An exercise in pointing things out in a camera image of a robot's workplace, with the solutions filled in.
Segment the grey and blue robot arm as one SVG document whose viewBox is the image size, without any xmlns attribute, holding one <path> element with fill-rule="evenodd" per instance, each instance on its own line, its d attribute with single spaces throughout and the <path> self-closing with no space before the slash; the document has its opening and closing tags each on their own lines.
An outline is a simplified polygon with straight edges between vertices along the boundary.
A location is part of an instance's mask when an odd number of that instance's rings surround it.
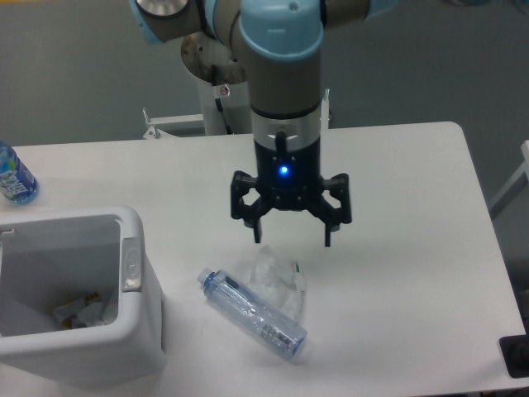
<svg viewBox="0 0 529 397">
<path fill-rule="evenodd" d="M 326 234 L 352 220 L 345 173 L 321 174 L 325 31 L 389 11 L 392 1 L 133 1 L 143 36 L 165 43 L 203 32 L 240 62 L 249 89 L 256 176 L 237 171 L 231 215 L 262 236 L 270 210 L 307 211 Z"/>
</svg>

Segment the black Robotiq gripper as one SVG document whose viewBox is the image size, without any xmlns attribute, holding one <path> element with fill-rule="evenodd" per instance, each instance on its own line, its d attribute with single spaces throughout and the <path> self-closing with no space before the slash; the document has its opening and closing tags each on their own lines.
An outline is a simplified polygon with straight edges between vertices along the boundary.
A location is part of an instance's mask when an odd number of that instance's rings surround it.
<svg viewBox="0 0 529 397">
<path fill-rule="evenodd" d="M 252 229 L 255 243 L 261 243 L 260 219 L 273 207 L 281 211 L 307 210 L 325 226 L 325 247 L 331 234 L 352 222 L 350 178 L 340 173 L 330 179 L 321 176 L 321 141 L 280 155 L 255 143 L 258 177 L 237 170 L 231 181 L 231 217 L 242 219 Z M 258 198 L 247 204 L 244 197 L 254 189 Z"/>
</svg>

